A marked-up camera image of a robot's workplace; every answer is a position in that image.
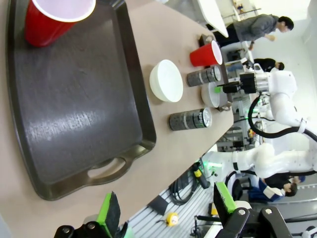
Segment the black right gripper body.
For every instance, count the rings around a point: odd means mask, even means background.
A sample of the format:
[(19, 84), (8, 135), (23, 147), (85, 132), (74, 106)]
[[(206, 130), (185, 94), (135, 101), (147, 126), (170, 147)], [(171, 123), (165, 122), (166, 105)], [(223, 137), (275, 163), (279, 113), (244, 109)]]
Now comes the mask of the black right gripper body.
[(241, 90), (244, 91), (245, 94), (253, 94), (256, 92), (254, 73), (240, 74), (239, 81), (230, 82), (222, 86), (224, 93), (237, 93)]

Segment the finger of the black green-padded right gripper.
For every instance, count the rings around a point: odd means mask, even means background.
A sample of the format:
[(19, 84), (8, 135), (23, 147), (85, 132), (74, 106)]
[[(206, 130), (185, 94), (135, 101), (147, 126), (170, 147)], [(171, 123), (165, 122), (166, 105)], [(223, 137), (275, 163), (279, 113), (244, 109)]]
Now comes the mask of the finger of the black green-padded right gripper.
[(264, 207), (259, 212), (252, 208), (238, 207), (223, 182), (215, 183), (213, 202), (222, 224), (217, 238), (292, 237), (276, 207)]

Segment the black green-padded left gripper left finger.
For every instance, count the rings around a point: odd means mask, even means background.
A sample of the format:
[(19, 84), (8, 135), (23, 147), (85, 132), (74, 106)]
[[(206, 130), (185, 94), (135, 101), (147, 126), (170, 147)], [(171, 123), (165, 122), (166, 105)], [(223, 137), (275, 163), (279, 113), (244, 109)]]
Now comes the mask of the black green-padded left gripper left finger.
[(89, 221), (75, 229), (70, 225), (60, 226), (55, 238), (114, 238), (119, 226), (120, 207), (112, 191), (105, 196), (95, 221)]

